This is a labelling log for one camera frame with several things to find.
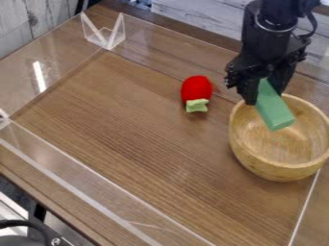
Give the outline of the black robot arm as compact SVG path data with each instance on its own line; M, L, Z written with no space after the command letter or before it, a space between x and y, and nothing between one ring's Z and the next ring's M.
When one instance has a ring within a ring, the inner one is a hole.
M243 48L228 63L225 84L255 105L259 86L268 79L283 94L317 29L313 9L321 0L252 0L245 7Z

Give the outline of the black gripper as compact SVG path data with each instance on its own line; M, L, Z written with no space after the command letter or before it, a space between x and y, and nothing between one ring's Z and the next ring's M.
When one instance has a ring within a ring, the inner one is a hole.
M235 87L248 105L257 102L260 80L268 78L277 92L283 94L293 77L299 62L307 59L307 48L312 41L293 37L281 58L272 61L261 59L243 48L239 56L225 67L225 85Z

